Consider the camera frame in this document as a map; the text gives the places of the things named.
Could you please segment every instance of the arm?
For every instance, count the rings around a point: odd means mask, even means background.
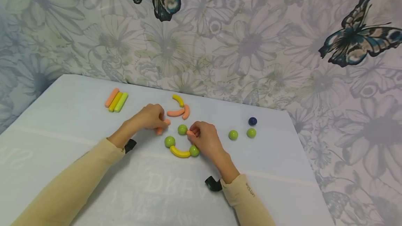
[[[68,226],[106,171],[125,154],[127,141],[142,128],[166,128],[160,105],[147,105],[109,138],[56,176],[13,222],[12,226]]]
[[[195,136],[188,135],[188,139],[219,170],[223,192],[228,203],[235,209],[240,225],[275,226],[268,210],[248,184],[246,176],[239,173],[230,155],[223,149],[215,126],[197,121],[190,130]]]

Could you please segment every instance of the blue ball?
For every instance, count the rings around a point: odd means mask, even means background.
[[[248,124],[251,125],[251,126],[256,125],[257,124],[257,119],[255,117],[249,118]]]

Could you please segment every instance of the green bead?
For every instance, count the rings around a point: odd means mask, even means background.
[[[254,138],[257,135],[257,131],[254,128],[250,128],[247,130],[247,136],[250,138]]]
[[[168,136],[165,138],[165,147],[169,148],[171,146],[174,146],[176,144],[176,140],[174,139],[173,136]]]
[[[196,157],[200,154],[200,151],[197,149],[196,146],[191,146],[190,149],[188,150],[190,151],[191,156]]]
[[[185,135],[187,133],[187,126],[182,124],[177,128],[178,134]]]
[[[231,139],[232,141],[235,141],[235,140],[237,140],[238,136],[239,136],[239,134],[237,133],[236,130],[230,130],[229,139]]]

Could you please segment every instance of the beige sleeve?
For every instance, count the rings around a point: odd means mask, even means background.
[[[109,167],[124,154],[124,149],[102,139],[42,189],[11,226],[70,225]]]
[[[245,175],[239,175],[231,184],[221,179],[223,192],[230,206],[236,210],[241,226],[275,226],[264,203],[248,184]]]

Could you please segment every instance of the wallpaper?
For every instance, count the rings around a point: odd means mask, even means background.
[[[0,132],[64,73],[285,109],[336,225],[400,226],[401,9],[0,0]]]

